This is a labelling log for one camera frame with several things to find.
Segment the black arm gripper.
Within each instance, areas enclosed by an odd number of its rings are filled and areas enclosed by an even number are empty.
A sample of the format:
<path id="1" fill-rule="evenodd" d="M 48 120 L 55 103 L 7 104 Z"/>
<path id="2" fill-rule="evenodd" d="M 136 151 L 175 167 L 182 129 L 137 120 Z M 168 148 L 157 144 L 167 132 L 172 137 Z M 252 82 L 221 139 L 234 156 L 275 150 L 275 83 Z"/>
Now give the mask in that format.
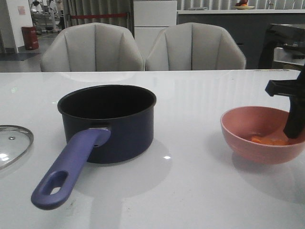
<path id="1" fill-rule="evenodd" d="M 305 70 L 294 80 L 270 80 L 265 88 L 269 96 L 288 96 L 290 109 L 284 127 L 288 138 L 296 139 L 305 128 Z"/>

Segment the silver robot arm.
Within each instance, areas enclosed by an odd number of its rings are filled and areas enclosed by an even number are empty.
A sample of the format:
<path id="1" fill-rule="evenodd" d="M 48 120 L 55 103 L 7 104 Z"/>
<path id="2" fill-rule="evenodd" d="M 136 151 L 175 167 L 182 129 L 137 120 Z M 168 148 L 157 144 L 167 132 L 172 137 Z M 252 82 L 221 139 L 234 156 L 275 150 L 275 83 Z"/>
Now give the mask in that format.
<path id="1" fill-rule="evenodd" d="M 304 47 L 285 44 L 274 49 L 274 62 L 299 65 L 304 60 L 299 56 L 305 54 Z M 290 100 L 289 115 L 284 127 L 288 138 L 296 139 L 305 128 L 305 69 L 302 68 L 295 80 L 270 80 L 265 88 L 269 96 L 287 96 Z"/>

